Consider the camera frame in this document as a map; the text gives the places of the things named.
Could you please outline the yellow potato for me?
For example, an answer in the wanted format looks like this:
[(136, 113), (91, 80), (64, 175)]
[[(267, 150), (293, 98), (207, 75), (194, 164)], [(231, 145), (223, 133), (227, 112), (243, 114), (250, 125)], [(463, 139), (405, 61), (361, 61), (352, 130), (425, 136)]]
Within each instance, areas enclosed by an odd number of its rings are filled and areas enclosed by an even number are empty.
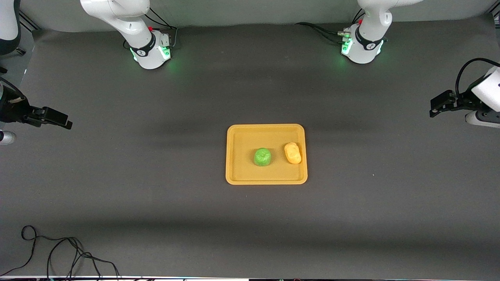
[(284, 146), (284, 153), (290, 164), (300, 164), (302, 162), (302, 155), (298, 144), (294, 142), (287, 143)]

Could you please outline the yellow plastic tray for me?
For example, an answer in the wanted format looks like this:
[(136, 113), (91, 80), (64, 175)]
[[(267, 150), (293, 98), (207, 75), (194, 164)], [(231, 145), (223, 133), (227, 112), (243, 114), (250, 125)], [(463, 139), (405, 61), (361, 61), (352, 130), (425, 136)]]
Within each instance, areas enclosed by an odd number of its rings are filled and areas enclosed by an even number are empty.
[[(290, 163), (285, 146), (295, 143), (301, 162)], [(254, 162), (258, 149), (270, 151), (270, 164)], [(297, 123), (235, 124), (227, 130), (225, 178), (232, 185), (300, 185), (307, 181), (305, 130)]]

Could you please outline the aluminium frame rail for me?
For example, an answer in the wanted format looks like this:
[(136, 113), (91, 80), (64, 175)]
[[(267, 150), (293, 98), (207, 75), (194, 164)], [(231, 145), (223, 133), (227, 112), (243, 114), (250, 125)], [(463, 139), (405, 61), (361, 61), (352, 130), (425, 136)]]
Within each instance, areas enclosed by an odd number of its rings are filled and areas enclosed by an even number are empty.
[(26, 28), (29, 32), (41, 30), (41, 27), (29, 18), (23, 11), (19, 11), (20, 25)]

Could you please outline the green apple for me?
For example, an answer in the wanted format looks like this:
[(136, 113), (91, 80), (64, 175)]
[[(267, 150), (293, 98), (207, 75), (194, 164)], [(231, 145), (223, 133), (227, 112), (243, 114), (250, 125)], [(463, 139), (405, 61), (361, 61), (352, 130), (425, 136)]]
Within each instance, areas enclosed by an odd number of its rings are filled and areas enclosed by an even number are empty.
[(259, 148), (255, 151), (253, 161), (259, 167), (266, 167), (272, 161), (272, 154), (269, 149)]

